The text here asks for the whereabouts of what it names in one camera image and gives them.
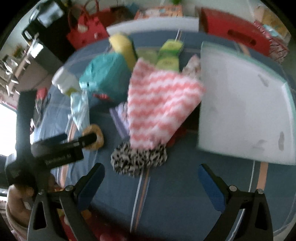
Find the person's left hand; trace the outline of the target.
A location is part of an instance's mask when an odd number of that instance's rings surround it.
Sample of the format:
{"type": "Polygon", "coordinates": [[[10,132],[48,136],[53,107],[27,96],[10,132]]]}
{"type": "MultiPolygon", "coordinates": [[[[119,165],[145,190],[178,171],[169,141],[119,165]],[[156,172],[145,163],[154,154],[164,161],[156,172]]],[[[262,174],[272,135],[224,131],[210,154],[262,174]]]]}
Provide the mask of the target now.
{"type": "Polygon", "coordinates": [[[17,224],[28,227],[31,211],[25,207],[24,199],[33,197],[34,189],[29,186],[13,184],[8,189],[6,206],[17,224]]]}

